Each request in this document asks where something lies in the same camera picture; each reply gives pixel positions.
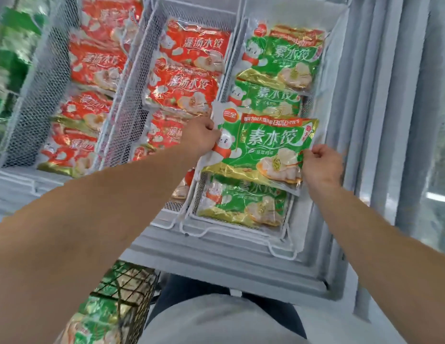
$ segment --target hand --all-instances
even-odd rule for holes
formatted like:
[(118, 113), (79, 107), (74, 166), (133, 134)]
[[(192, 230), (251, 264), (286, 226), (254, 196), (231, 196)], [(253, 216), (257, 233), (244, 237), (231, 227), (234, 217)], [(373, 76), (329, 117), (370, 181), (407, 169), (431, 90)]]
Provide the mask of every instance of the hand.
[(210, 151), (221, 135), (209, 117), (191, 119), (183, 129), (181, 146), (196, 159)]
[(327, 145), (315, 145), (304, 151), (302, 174), (312, 192), (323, 186), (340, 187), (343, 171), (342, 156)]

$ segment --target forearm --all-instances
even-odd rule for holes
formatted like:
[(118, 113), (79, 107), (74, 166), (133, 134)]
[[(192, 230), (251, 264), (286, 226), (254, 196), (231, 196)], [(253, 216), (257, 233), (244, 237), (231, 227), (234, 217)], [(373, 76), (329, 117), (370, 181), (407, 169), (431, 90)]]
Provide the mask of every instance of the forearm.
[(403, 236), (343, 188), (311, 194), (360, 282), (406, 341), (445, 343), (445, 256)]
[(29, 328), (13, 336), (0, 330), (0, 342), (51, 343), (196, 162), (176, 146), (71, 180), (3, 220), (0, 329), (14, 322)]

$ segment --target chest freezer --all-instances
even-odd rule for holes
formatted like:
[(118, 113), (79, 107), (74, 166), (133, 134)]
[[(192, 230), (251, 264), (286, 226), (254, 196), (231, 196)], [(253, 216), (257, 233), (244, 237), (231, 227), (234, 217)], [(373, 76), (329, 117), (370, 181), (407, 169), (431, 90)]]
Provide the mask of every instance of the chest freezer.
[[(130, 148), (150, 113), (141, 94), (167, 19), (231, 33), (217, 93), (221, 102), (229, 98), (231, 69), (243, 51), (250, 19), (282, 21), (322, 28), (328, 34), (303, 116), (320, 118), (317, 142), (345, 155), (344, 187), (369, 204), (370, 196), (362, 194), (361, 166), (368, 152), (378, 154), (402, 9), (403, 0), (144, 0), (139, 32), (90, 171), (129, 161)], [(70, 179), (36, 170), (35, 162), (49, 132), (49, 116), (70, 83), (68, 29), (78, 26), (79, 14), (77, 0), (54, 4), (0, 146), (0, 215), (13, 213)], [(194, 177), (191, 193), (198, 194), (199, 180)], [(356, 274), (306, 187), (288, 211), (280, 237), (256, 235), (196, 219), (189, 196), (180, 205), (167, 204), (121, 259), (293, 304), (353, 312)]]

